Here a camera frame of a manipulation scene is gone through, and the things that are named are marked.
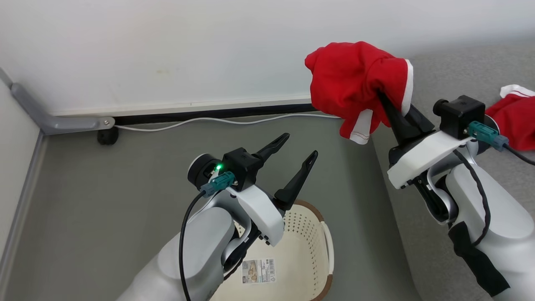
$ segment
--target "gray floor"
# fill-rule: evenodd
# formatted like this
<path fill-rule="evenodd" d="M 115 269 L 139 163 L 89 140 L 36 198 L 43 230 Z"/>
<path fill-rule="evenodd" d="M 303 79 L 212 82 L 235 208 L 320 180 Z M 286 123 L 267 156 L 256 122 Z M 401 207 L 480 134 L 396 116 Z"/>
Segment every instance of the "gray floor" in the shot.
<path fill-rule="evenodd" d="M 48 138 L 6 300 L 115 300 L 180 228 L 197 194 L 186 180 L 201 153 L 253 152 L 292 136 L 260 171 L 275 192 L 314 150 L 300 198 L 316 206 L 335 248 L 325 300 L 420 300 L 372 143 L 338 135 L 340 121 L 286 118 L 236 126 L 192 123 L 157 133 L 121 132 L 104 147 L 95 133 Z"/>

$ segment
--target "black baseboard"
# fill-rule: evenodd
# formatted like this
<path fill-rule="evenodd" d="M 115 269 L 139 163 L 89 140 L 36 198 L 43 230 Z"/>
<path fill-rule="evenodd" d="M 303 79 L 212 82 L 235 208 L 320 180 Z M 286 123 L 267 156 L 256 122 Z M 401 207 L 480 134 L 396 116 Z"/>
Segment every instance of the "black baseboard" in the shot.
<path fill-rule="evenodd" d="M 199 117 L 233 118 L 273 114 L 291 114 L 317 111 L 312 104 L 286 104 L 284 106 L 254 107 L 185 113 L 169 113 L 154 115 L 137 115 L 115 117 L 116 125 L 133 125 L 146 123 L 180 122 Z"/>

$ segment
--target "laundry basket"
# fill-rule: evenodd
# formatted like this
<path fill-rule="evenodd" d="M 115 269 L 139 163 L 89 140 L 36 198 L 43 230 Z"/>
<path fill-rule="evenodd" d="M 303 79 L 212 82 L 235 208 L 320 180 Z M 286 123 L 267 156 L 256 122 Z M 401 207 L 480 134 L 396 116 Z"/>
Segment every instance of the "laundry basket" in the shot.
<path fill-rule="evenodd" d="M 216 291 L 211 301 L 319 301 L 331 288 L 334 248 L 320 212 L 296 201 L 284 216 L 277 246 L 257 239 L 242 266 Z M 236 224 L 240 235 L 243 228 Z"/>

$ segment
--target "brown basket rim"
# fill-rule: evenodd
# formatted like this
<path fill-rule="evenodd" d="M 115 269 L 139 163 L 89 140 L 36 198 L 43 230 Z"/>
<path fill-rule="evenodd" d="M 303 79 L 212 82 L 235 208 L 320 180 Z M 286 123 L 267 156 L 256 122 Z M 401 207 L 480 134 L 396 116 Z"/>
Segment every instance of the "brown basket rim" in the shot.
<path fill-rule="evenodd" d="M 303 200 L 296 200 L 294 205 L 303 206 L 303 207 L 309 209 L 310 211 L 312 211 L 314 213 L 314 215 L 318 218 L 318 220 L 320 222 L 324 222 L 325 221 L 323 219 L 322 214 L 319 212 L 319 210 L 316 207 L 312 206 L 312 204 L 310 204 L 308 202 L 305 202 Z"/>
<path fill-rule="evenodd" d="M 322 214 L 312 204 L 310 204 L 308 202 L 305 202 L 303 200 L 297 200 L 297 201 L 295 201 L 294 205 L 303 206 L 303 207 L 309 209 L 318 218 L 319 222 L 325 222 L 325 220 L 323 219 Z M 323 300 L 323 298 L 325 298 L 325 296 L 327 296 L 327 293 L 331 289 L 332 283 L 333 283 L 333 274 L 329 274 L 329 275 L 327 275 L 327 282 L 325 282 L 325 286 L 323 287 L 322 292 L 319 293 L 319 295 L 316 298 L 312 299 L 311 301 L 321 301 L 321 300 Z"/>

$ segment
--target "white cable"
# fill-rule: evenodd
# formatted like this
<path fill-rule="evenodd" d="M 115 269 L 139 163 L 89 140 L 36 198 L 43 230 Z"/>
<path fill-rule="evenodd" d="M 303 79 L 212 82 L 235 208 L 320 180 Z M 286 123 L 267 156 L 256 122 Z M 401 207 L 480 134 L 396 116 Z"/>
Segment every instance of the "white cable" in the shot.
<path fill-rule="evenodd" d="M 260 120 L 256 120 L 256 121 L 238 122 L 238 121 L 230 121 L 230 120 L 219 119 L 219 118 L 200 117 L 200 118 L 193 118 L 193 119 L 190 119 L 190 120 L 179 122 L 177 124 L 173 124 L 173 125 L 170 125 L 170 126 L 160 127 L 158 129 L 138 129 L 136 127 L 129 127 L 129 126 L 123 126 L 123 125 L 116 125 L 115 127 L 118 127 L 120 129 L 123 129 L 123 130 L 136 131 L 136 132 L 159 132 L 159 131 L 165 131 L 165 130 L 168 130 L 168 129 L 172 129 L 174 127 L 181 126 L 181 125 L 184 125 L 186 123 L 193 122 L 193 121 L 218 121 L 218 122 L 230 123 L 230 124 L 249 125 L 249 124 L 257 124 L 257 123 L 266 122 L 266 121 L 273 121 L 273 120 L 286 118 L 286 117 L 297 117 L 297 116 L 301 116 L 301 117 L 321 117 L 321 118 L 331 118 L 331 119 L 339 119 L 340 118 L 340 117 L 331 116 L 331 115 L 288 114 L 288 115 L 281 115 L 281 116 L 276 116 L 276 117 L 267 118 L 267 119 L 260 119 Z"/>

